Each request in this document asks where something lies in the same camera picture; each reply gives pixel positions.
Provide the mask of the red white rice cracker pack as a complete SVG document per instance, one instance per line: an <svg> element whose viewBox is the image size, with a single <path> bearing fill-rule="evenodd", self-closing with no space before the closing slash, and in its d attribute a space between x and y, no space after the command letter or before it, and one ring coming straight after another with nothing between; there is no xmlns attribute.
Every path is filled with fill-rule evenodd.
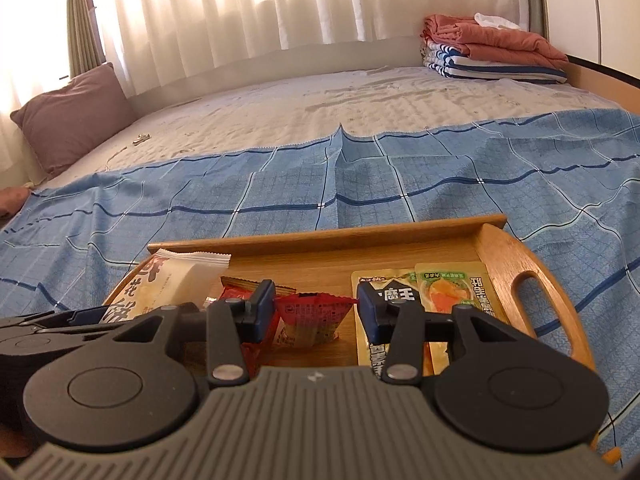
<svg viewBox="0 0 640 480"><path fill-rule="evenodd" d="M310 348L327 344L352 310L355 299L327 292L299 292L277 297L274 307L280 316L276 345L285 348Z"/></svg>

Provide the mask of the yellow orange tofu snack pack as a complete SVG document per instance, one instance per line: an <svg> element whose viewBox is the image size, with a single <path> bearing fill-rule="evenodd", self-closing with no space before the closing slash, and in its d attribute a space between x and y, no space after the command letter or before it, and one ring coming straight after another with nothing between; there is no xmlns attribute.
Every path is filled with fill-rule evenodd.
<svg viewBox="0 0 640 480"><path fill-rule="evenodd" d="M484 263L418 263L414 272L421 302L428 312L450 314L456 304L469 304L502 322L509 322Z"/></svg>

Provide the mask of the white flower cake pack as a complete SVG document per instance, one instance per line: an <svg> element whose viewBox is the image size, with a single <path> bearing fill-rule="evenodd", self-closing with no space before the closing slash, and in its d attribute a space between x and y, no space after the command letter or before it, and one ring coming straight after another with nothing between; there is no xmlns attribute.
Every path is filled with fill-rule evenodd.
<svg viewBox="0 0 640 480"><path fill-rule="evenodd" d="M116 287L101 322L130 321L174 304L194 304L201 309L230 260L229 254L159 249Z"/></svg>

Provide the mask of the red nut snack bag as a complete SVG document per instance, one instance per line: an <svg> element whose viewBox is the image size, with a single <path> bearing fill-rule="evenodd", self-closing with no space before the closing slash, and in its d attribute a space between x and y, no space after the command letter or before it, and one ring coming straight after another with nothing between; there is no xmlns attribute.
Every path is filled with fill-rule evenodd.
<svg viewBox="0 0 640 480"><path fill-rule="evenodd" d="M259 286L259 283L256 281L246 280L245 278L232 278L232 276L222 276L220 281L222 292L219 299L241 298L249 300L252 293L258 289ZM273 311L264 338L259 342L242 342L242 355L250 377L254 377L257 374L260 367L260 358L271 350L273 338L276 336L279 323L280 314L277 311Z"/></svg>

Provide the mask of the purple pillow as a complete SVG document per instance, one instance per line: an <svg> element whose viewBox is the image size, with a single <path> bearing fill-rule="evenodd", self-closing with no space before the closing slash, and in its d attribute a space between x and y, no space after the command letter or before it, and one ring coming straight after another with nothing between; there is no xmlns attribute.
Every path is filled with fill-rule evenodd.
<svg viewBox="0 0 640 480"><path fill-rule="evenodd" d="M66 86L34 96L10 118L21 129L47 176L73 166L138 116L110 62L73 78Z"/></svg>

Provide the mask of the white mattress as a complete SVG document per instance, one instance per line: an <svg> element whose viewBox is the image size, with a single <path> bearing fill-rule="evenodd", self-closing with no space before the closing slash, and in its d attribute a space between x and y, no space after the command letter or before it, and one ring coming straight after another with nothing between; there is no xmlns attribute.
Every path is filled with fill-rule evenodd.
<svg viewBox="0 0 640 480"><path fill-rule="evenodd" d="M444 78L418 66L285 79L146 115L44 187L148 162L309 142L337 127L374 136L614 105L569 84Z"/></svg>

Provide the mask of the blue plaid bedsheet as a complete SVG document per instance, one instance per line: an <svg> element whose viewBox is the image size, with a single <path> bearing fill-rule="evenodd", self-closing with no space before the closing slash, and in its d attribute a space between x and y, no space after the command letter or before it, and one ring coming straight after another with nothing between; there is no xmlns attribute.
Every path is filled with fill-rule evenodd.
<svg viewBox="0 0 640 480"><path fill-rule="evenodd" d="M35 193L1 231L1 312L102 301L150 243L504 214L570 296L639 453L639 119L573 110L193 155Z"/></svg>

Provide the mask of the folded blue striped blanket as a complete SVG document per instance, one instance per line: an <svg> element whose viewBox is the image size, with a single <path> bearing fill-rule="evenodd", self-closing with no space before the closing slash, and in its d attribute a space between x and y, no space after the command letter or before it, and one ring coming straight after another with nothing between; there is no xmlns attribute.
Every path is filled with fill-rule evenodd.
<svg viewBox="0 0 640 480"><path fill-rule="evenodd" d="M454 47L429 41L421 48L423 65L440 76L454 79L511 79L532 84L565 84L562 70L535 65L513 65L494 61L477 61Z"/></svg>

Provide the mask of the grey green drape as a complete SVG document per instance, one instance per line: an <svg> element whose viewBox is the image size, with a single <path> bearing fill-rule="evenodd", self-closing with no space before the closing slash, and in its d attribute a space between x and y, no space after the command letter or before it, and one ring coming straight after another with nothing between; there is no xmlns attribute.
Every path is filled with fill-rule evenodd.
<svg viewBox="0 0 640 480"><path fill-rule="evenodd" d="M95 21L88 0L66 0L70 78L88 72L104 62Z"/></svg>

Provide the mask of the white sheer curtain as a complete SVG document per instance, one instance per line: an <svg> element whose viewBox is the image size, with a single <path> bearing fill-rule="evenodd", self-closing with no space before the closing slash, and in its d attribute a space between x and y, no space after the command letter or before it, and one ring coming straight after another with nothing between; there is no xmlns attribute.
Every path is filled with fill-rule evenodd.
<svg viewBox="0 0 640 480"><path fill-rule="evenodd" d="M106 57L138 96L234 62L416 36L431 13L529 24L528 0L94 0Z"/></svg>

